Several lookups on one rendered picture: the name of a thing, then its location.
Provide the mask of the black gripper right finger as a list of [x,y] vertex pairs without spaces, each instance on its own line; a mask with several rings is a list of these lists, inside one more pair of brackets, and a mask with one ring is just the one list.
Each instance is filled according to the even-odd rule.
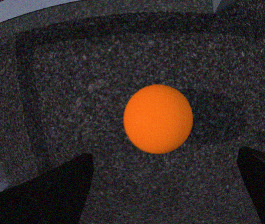
[[248,189],[250,200],[256,206],[261,224],[265,224],[265,153],[257,149],[240,147],[237,165],[240,168],[245,188]]

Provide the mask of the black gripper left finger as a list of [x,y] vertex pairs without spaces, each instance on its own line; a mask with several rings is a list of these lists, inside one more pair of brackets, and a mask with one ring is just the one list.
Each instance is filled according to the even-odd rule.
[[0,192],[0,224],[77,224],[92,183],[92,153],[81,153]]

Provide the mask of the low clear corner walls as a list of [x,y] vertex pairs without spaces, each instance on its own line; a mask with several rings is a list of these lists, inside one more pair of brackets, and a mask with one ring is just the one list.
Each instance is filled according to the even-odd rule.
[[34,14],[0,23],[0,37],[65,20],[93,18],[93,16],[121,14],[121,12],[185,11],[214,14],[232,2],[234,0],[84,0],[79,3],[68,3],[65,6],[46,8]]

